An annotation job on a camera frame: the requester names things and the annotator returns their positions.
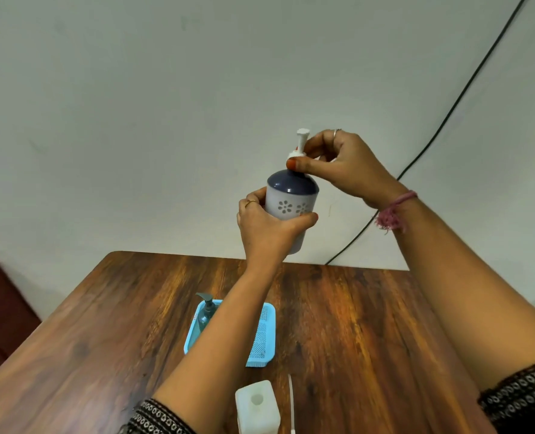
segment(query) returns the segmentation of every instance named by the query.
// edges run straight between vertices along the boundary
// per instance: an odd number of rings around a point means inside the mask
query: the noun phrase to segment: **black patterned sleeve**
[[[484,391],[479,405],[499,434],[535,434],[535,365]]]
[[[187,423],[155,399],[144,401],[119,434],[195,434]]]

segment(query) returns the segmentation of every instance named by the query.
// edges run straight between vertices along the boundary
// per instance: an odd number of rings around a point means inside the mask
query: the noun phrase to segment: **hand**
[[[357,134],[342,130],[336,132],[335,138],[333,134],[325,130],[310,138],[304,148],[307,157],[293,157],[286,167],[323,178],[380,210],[408,191],[390,175]]]
[[[316,213],[285,221],[274,218],[262,207],[265,197],[264,187],[239,201],[237,225],[242,233],[248,268],[275,269],[288,255],[295,238],[318,220]]]

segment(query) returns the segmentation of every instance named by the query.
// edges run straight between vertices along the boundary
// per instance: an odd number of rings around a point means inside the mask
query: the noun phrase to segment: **red nail polish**
[[[297,160],[295,158],[290,158],[286,161],[286,167],[290,170],[296,170],[296,163],[297,163]]]

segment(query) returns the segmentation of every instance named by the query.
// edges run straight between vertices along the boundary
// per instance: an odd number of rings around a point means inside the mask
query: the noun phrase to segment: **wooden table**
[[[183,357],[201,300],[224,298],[234,259],[107,255],[0,368],[0,433],[114,434]],[[405,271],[286,263],[267,297],[276,356],[269,379],[298,434],[494,432],[474,383]],[[235,403],[224,431],[237,433]]]

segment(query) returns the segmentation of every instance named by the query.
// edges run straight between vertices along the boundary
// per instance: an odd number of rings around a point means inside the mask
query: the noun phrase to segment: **pink thread bracelet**
[[[379,226],[382,230],[396,230],[401,228],[402,231],[406,231],[401,219],[396,214],[396,207],[402,204],[404,201],[411,200],[412,198],[417,198],[418,194],[415,191],[409,191],[404,195],[397,197],[392,204],[387,206],[384,210],[378,213],[376,218],[376,225]]]

